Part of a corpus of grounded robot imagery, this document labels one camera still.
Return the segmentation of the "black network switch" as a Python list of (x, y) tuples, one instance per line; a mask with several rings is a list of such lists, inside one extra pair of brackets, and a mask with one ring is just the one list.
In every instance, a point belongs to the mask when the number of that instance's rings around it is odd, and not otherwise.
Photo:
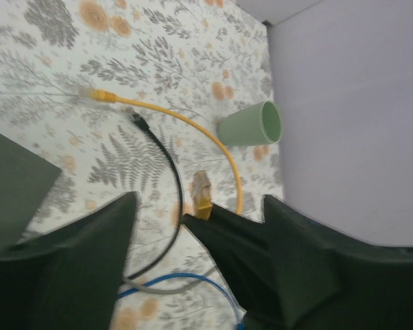
[(0, 134), (0, 250), (20, 239), (61, 169)]

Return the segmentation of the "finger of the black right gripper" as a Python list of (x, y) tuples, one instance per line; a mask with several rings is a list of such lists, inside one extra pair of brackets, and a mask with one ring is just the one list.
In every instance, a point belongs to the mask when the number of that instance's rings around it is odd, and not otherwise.
[(182, 218), (246, 310), (248, 329), (295, 328), (286, 300), (296, 277), (289, 230), (295, 219), (295, 210), (282, 202), (264, 204), (262, 223), (219, 206), (207, 220)]

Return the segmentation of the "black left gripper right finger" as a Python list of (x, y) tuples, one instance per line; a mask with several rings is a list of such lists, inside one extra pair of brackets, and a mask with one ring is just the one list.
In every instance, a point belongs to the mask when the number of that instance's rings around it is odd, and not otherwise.
[(287, 329), (413, 329), (413, 247), (366, 243), (264, 198)]

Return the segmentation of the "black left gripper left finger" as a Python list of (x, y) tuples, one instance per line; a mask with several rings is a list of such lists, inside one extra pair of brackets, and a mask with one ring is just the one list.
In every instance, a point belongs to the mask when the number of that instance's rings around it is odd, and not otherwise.
[(0, 329), (108, 329), (137, 195), (0, 251)]

